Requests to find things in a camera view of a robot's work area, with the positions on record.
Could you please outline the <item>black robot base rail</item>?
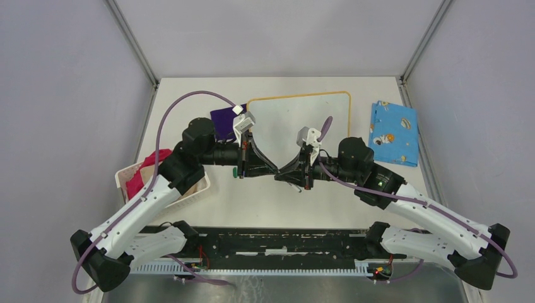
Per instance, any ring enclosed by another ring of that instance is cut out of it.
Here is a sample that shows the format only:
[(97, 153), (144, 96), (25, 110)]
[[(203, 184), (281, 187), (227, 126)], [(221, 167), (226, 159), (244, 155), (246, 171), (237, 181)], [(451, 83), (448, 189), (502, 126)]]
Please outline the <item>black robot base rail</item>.
[(211, 270), (337, 270), (392, 255), (367, 244), (364, 229), (194, 227), (196, 235), (173, 256)]

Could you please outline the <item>green capped whiteboard marker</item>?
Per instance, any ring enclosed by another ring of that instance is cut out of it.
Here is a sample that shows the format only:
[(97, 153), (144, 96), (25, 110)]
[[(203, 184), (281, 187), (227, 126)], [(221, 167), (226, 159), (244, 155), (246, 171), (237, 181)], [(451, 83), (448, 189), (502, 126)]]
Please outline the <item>green capped whiteboard marker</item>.
[(294, 184), (289, 183), (288, 184), (292, 189), (294, 189), (296, 192), (301, 193), (302, 189)]

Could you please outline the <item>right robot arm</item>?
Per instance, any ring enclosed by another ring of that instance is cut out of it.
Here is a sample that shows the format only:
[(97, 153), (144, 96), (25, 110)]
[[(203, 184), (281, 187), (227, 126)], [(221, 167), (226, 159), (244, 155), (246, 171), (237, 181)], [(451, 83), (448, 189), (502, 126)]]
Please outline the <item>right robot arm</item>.
[(505, 254), (510, 235), (507, 227), (475, 222), (426, 197), (399, 174), (376, 164), (373, 150), (361, 138), (343, 139), (336, 157), (320, 156), (316, 141), (301, 142), (299, 154), (279, 169), (275, 178), (305, 189), (319, 180), (338, 182), (364, 203), (424, 228), (420, 234), (374, 223), (364, 241), (366, 253), (373, 258), (388, 252), (431, 261), (481, 290), (492, 288), (500, 276), (500, 263), (509, 260)]

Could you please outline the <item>yellow framed whiteboard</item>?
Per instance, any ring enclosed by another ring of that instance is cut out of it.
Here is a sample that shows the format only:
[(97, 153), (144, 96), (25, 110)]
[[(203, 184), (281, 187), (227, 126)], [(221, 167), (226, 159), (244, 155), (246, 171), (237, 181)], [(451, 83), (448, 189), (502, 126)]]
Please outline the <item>yellow framed whiteboard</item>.
[(346, 91), (257, 98), (247, 102), (247, 110), (256, 118), (251, 128), (255, 143), (278, 168), (298, 155), (298, 132), (304, 127), (320, 131), (332, 117), (321, 145), (331, 155), (350, 136), (351, 95)]

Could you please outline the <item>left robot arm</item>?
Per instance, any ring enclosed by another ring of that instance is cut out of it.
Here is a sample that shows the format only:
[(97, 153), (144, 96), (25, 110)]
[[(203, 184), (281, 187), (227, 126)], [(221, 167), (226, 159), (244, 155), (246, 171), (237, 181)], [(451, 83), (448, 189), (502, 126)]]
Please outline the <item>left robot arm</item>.
[(168, 254), (193, 256), (198, 240), (176, 226), (136, 240), (137, 234), (168, 205), (178, 201), (205, 176), (204, 165), (238, 165), (256, 123), (250, 113), (233, 120), (237, 144), (218, 142), (211, 119), (195, 118), (171, 154), (155, 157), (148, 182), (114, 215), (91, 231), (70, 238), (77, 264), (71, 286), (77, 294), (117, 288), (133, 268)]

